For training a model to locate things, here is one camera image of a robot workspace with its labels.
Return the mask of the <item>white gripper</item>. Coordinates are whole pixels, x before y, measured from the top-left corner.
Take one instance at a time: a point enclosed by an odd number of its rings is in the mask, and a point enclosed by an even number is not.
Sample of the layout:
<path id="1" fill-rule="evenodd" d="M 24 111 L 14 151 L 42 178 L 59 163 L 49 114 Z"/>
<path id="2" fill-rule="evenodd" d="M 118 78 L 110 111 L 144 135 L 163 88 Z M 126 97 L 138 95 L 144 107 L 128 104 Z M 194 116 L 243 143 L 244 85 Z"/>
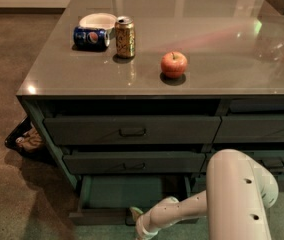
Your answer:
<path id="1" fill-rule="evenodd" d="M 168 228 L 177 222 L 176 208 L 179 201 L 175 197 L 161 200 L 144 213 L 138 207 L 130 207 L 135 222 L 136 240 L 151 240 L 161 229 Z"/>

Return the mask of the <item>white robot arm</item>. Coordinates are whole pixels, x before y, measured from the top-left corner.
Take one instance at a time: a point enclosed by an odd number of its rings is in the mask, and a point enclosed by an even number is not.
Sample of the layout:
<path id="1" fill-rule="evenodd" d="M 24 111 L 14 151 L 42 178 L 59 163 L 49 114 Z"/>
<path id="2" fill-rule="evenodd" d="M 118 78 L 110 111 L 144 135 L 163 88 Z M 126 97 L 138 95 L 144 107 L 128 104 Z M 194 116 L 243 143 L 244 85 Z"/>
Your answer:
<path id="1" fill-rule="evenodd" d="M 248 155 L 224 149 L 207 166 L 206 189 L 183 201 L 168 197 L 149 211 L 130 209 L 136 240 L 179 222 L 208 218 L 209 240 L 272 240 L 266 210 L 278 198 L 274 176 Z"/>

